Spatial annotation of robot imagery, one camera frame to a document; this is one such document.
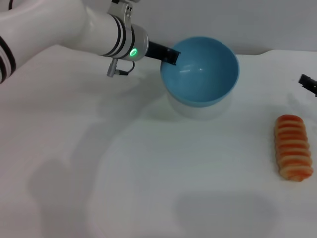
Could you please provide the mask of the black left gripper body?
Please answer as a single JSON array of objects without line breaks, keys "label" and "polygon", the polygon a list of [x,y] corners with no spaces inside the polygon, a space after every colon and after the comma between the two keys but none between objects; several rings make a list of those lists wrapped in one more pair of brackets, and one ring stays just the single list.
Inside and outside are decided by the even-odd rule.
[{"label": "black left gripper body", "polygon": [[148,57],[160,61],[168,61],[170,58],[170,50],[166,46],[149,41]]}]

